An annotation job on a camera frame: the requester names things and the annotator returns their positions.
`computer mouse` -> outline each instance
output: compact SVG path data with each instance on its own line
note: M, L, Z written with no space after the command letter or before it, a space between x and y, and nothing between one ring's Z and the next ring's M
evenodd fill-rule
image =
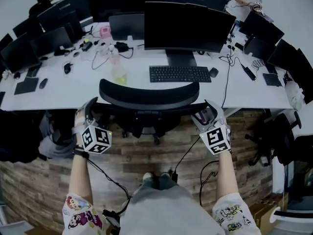
M64 73L65 74L69 74L70 73L70 71L71 71L70 66L71 65L72 65L71 63L68 63L68 64L64 65Z
M43 89L47 83L48 79L45 78L43 81L41 81L40 85L39 85L39 89Z
M209 73L210 73L210 77L216 77L217 74L219 73L219 70L213 67L213 68L209 71Z

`monitor stand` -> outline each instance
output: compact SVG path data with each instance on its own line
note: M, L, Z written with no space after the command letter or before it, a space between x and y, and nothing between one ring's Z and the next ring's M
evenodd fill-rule
M189 67L197 66L194 54L190 50L166 50L169 66Z

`cartoon print sleeve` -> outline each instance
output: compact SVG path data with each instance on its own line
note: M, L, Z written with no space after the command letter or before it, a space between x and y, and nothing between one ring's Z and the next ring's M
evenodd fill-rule
M261 235L251 212L239 193L220 198L213 207L212 216L225 234Z
M63 206L63 235L105 235L101 215L80 196L69 193Z

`office chair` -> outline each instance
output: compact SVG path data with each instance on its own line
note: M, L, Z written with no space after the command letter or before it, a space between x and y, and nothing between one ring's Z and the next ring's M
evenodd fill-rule
M93 111L102 113L98 121L107 126L110 116L127 132L139 138L142 134L153 135L155 144L158 138L167 131L174 129L180 123L180 117L192 115L204 110L208 104L193 104L199 96L199 83L168 89L142 90L120 86L101 79L100 96L109 104L96 103Z
M294 140L292 133L292 129L295 126L299 125L301 129L302 124L298 112L294 112L294 115L296 121L292 124L289 124L285 114L280 114L274 121L268 121L260 127L259 138L253 138L250 135L245 136L246 139L259 145L255 160L248 162L250 166L256 165L263 155L268 160L264 166L270 165L272 148L274 149L273 157L277 156L278 161L283 165L288 165L291 161L302 159L303 156L297 156L297 145L299 141L296 142Z

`printed shirt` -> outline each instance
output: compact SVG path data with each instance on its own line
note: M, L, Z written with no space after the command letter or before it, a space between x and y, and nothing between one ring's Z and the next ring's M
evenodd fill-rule
M120 235L261 235L238 193L218 200L212 217L180 186L149 189L140 201L132 200L121 218ZM105 234L103 216L76 194L67 195L63 217L63 235Z

